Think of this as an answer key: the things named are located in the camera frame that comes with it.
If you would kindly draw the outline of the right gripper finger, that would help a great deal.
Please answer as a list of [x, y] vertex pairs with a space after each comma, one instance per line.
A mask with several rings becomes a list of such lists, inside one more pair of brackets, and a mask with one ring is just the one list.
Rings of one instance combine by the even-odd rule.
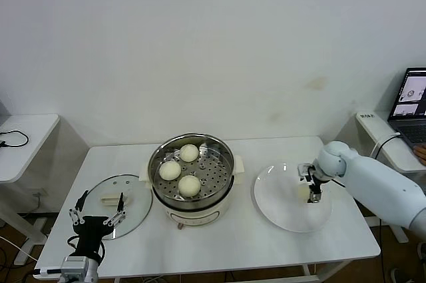
[[321, 186], [311, 184], [309, 185], [309, 190], [310, 190], [310, 195], [309, 195], [308, 202], [319, 203], [321, 200], [321, 194], [322, 194]]
[[303, 182], [312, 182], [312, 176], [310, 173], [310, 168], [312, 167], [312, 164], [310, 163], [302, 163], [298, 165], [298, 175], [300, 178], [300, 181]]

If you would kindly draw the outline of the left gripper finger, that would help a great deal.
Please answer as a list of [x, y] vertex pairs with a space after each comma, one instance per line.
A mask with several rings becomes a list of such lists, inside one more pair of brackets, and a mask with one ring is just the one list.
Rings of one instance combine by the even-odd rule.
[[121, 223], [125, 218], [126, 211], [124, 209], [124, 193], [122, 192], [118, 200], [116, 213], [112, 217], [106, 219], [103, 224], [107, 226], [116, 226], [118, 223]]
[[84, 224], [83, 219], [83, 207], [89, 191], [85, 190], [82, 196], [77, 200], [75, 207], [69, 209], [69, 216], [72, 220], [73, 225]]

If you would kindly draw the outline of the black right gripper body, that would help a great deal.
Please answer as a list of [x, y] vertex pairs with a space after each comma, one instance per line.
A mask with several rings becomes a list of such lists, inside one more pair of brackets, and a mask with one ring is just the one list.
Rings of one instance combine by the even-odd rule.
[[318, 168], [315, 164], [310, 165], [309, 176], [311, 177], [312, 182], [318, 187], [328, 182], [327, 175], [325, 175], [322, 169]]

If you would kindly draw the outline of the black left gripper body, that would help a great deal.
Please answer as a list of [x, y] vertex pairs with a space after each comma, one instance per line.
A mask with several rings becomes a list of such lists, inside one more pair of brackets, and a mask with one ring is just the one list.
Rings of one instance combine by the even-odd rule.
[[83, 223], [73, 223], [73, 230], [78, 236], [77, 247], [73, 256], [104, 257], [103, 237], [110, 234], [110, 226], [105, 221], [107, 216], [84, 216]]

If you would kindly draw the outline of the person hand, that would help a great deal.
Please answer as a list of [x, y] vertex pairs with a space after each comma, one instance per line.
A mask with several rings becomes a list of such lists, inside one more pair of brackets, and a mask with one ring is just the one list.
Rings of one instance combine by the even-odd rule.
[[419, 162], [422, 165], [426, 165], [426, 146], [424, 144], [419, 144], [414, 146], [413, 153], [418, 158]]

